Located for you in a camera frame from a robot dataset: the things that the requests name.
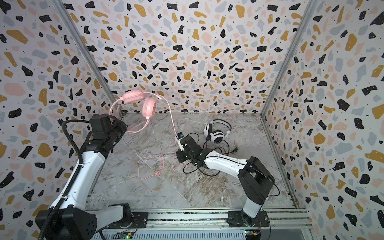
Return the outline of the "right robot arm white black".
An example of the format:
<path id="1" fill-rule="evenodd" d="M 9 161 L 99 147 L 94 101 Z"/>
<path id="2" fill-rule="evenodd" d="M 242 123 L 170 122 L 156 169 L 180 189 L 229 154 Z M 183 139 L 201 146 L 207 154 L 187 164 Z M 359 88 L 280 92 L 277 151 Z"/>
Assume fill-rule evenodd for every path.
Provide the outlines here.
<path id="1" fill-rule="evenodd" d="M 198 170 L 218 170 L 240 181 L 247 200 L 240 212 L 228 213 L 227 223 L 231 227 L 254 227 L 262 223 L 257 215 L 275 186 L 275 178 L 258 158 L 237 159 L 213 149 L 201 148 L 191 136 L 182 133 L 178 133 L 175 139 L 179 146 L 176 154 L 180 163 L 188 161 Z"/>

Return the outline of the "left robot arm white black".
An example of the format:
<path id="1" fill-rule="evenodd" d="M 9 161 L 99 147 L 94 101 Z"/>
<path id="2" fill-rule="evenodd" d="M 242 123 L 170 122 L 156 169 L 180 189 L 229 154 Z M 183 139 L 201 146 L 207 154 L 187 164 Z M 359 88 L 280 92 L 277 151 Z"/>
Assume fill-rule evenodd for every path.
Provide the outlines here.
<path id="1" fill-rule="evenodd" d="M 90 124 L 91 131 L 78 147 L 67 130 L 70 123 Z M 86 211 L 88 194 L 115 145 L 128 126 L 110 115 L 93 115 L 90 120 L 66 120 L 62 130 L 78 155 L 78 161 L 63 191 L 47 210 L 35 219 L 40 240 L 90 240 L 95 234 L 105 238 L 103 230 L 123 228 L 125 239 L 147 226 L 148 213 L 132 213 L 129 204 L 115 204 L 103 210 Z"/>

